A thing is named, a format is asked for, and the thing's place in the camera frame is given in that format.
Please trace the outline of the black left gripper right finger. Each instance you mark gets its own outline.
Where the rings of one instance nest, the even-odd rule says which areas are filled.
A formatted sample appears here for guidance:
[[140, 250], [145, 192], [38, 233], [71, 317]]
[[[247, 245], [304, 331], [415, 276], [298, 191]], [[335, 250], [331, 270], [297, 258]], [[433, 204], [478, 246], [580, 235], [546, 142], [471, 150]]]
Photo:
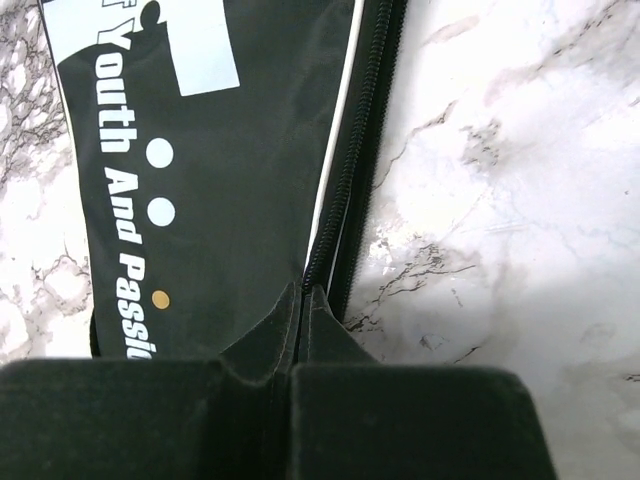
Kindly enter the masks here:
[[291, 375], [294, 479], [552, 479], [534, 402], [495, 368], [384, 365], [306, 297]]

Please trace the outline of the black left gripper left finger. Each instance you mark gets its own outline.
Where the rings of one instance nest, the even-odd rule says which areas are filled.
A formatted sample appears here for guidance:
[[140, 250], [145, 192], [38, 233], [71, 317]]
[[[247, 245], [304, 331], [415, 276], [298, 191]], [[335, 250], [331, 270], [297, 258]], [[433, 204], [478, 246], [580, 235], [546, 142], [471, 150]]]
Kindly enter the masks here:
[[291, 284], [213, 359], [24, 360], [1, 370], [5, 479], [281, 479], [301, 313]]

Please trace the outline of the black racket cover bag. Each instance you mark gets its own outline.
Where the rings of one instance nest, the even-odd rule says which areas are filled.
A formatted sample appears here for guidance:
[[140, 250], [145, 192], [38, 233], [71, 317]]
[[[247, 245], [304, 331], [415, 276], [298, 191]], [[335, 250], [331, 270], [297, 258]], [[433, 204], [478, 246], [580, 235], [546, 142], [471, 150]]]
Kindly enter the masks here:
[[94, 356], [207, 358], [324, 284], [402, 1], [43, 1], [74, 142]]

